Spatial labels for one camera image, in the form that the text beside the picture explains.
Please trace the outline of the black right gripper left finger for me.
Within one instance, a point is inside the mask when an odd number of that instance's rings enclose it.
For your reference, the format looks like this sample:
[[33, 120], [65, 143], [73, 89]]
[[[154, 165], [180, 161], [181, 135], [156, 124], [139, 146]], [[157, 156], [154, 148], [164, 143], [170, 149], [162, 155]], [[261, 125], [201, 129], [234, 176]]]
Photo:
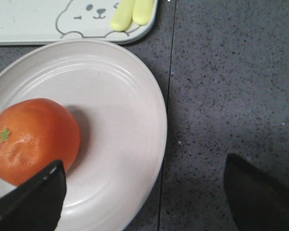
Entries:
[[53, 231], [66, 196], [66, 174], [55, 160], [0, 198], [0, 231]]

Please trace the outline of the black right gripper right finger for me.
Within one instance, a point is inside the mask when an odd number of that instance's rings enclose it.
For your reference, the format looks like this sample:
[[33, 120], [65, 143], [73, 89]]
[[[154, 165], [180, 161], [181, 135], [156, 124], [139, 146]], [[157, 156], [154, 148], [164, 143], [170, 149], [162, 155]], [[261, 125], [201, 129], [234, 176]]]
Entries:
[[289, 187], [236, 154], [227, 155], [223, 185], [240, 231], [289, 231]]

